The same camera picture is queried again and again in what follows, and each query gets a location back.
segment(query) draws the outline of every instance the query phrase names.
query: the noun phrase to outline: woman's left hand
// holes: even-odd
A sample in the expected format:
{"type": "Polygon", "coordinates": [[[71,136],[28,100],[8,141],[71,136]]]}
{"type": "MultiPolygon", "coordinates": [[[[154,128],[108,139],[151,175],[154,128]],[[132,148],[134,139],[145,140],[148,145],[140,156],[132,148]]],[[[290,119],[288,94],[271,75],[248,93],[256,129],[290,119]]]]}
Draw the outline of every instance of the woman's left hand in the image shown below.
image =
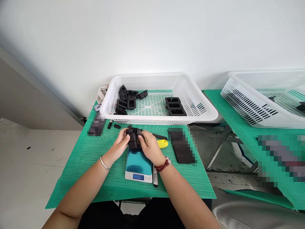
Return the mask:
{"type": "Polygon", "coordinates": [[[107,164],[107,167],[109,166],[108,168],[119,159],[128,146],[130,136],[126,134],[126,129],[127,128],[121,129],[113,146],[102,156],[103,162],[107,164]]]}

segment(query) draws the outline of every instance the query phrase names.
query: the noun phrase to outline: fingers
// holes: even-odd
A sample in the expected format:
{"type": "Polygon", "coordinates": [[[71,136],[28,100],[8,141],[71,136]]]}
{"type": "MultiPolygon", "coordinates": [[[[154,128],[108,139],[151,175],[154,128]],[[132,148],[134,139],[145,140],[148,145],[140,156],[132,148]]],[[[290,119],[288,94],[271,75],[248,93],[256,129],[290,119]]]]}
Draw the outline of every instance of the fingers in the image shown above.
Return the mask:
{"type": "Polygon", "coordinates": [[[120,144],[122,144],[122,145],[127,145],[128,142],[129,142],[129,140],[130,140],[130,136],[129,136],[129,135],[126,135],[126,137],[123,139],[123,141],[122,141],[120,144]]]}
{"type": "Polygon", "coordinates": [[[120,144],[121,141],[126,137],[126,129],[127,128],[120,130],[119,135],[118,135],[117,139],[115,140],[116,144],[120,144]]]}
{"type": "Polygon", "coordinates": [[[146,130],[142,131],[142,134],[143,134],[143,136],[145,137],[145,139],[146,139],[147,142],[149,142],[149,140],[155,138],[155,136],[152,135],[152,133],[150,133],[150,132],[148,132],[148,131],[146,131],[146,130]]]}
{"type": "Polygon", "coordinates": [[[126,136],[126,130],[128,128],[124,128],[124,129],[121,129],[120,132],[119,132],[119,136],[126,136]]]}
{"type": "Polygon", "coordinates": [[[143,136],[144,136],[145,139],[146,139],[147,145],[149,145],[149,144],[150,144],[151,142],[153,142],[154,140],[156,141],[156,137],[155,137],[152,133],[150,133],[150,132],[144,130],[144,131],[142,131],[142,134],[143,134],[143,136]]]}
{"type": "Polygon", "coordinates": [[[146,145],[146,142],[144,140],[144,138],[141,136],[141,135],[138,135],[138,139],[140,141],[140,144],[141,144],[141,147],[143,150],[147,149],[147,145],[146,145]]]}

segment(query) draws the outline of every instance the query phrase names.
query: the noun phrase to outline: white plastic basket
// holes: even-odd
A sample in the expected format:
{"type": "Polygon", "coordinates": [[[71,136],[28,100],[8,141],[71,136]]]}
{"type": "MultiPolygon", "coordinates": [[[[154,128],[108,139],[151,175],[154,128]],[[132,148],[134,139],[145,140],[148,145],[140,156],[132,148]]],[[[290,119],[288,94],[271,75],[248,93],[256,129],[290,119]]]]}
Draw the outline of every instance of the white plastic basket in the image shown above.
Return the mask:
{"type": "Polygon", "coordinates": [[[221,96],[251,126],[305,128],[305,112],[296,108],[305,101],[305,69],[238,71],[228,75],[221,96]]]}
{"type": "Polygon", "coordinates": [[[100,113],[116,123],[149,125],[186,125],[195,121],[214,121],[218,117],[215,107],[184,73],[115,76],[111,79],[100,113]],[[126,110],[128,115],[113,115],[122,85],[128,90],[148,90],[148,96],[137,99],[136,109],[126,110]],[[179,97],[187,116],[169,116],[166,97],[179,97]]]}

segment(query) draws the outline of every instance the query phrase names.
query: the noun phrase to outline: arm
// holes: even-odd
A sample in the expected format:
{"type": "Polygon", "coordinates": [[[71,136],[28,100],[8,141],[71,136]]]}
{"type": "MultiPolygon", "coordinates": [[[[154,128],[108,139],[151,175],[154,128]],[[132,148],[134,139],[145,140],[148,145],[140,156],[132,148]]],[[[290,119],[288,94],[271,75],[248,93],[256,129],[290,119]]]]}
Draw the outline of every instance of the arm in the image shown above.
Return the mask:
{"type": "MultiPolygon", "coordinates": [[[[111,168],[128,146],[130,136],[126,135],[126,129],[120,131],[113,146],[102,156],[102,160],[108,168],[111,168]]],[[[77,228],[83,213],[99,192],[108,172],[98,159],[71,187],[43,229],[77,228]]]]}
{"type": "MultiPolygon", "coordinates": [[[[138,138],[146,157],[155,166],[164,165],[166,159],[158,146],[156,138],[147,131],[143,131],[142,134],[146,142],[141,136],[138,136],[138,138]]],[[[209,208],[172,164],[159,174],[175,210],[187,229],[221,229],[209,208]]]]}

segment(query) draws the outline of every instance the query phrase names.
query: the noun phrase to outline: white cloth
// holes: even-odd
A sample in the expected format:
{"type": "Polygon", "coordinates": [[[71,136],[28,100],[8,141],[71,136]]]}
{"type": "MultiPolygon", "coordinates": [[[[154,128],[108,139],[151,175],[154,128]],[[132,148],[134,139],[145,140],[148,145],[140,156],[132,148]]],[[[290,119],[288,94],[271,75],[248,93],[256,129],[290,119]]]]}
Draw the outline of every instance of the white cloth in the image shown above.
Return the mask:
{"type": "Polygon", "coordinates": [[[99,88],[98,95],[96,97],[96,101],[98,102],[98,104],[102,104],[102,102],[105,98],[107,89],[108,89],[108,85],[105,85],[105,86],[99,88]]]}

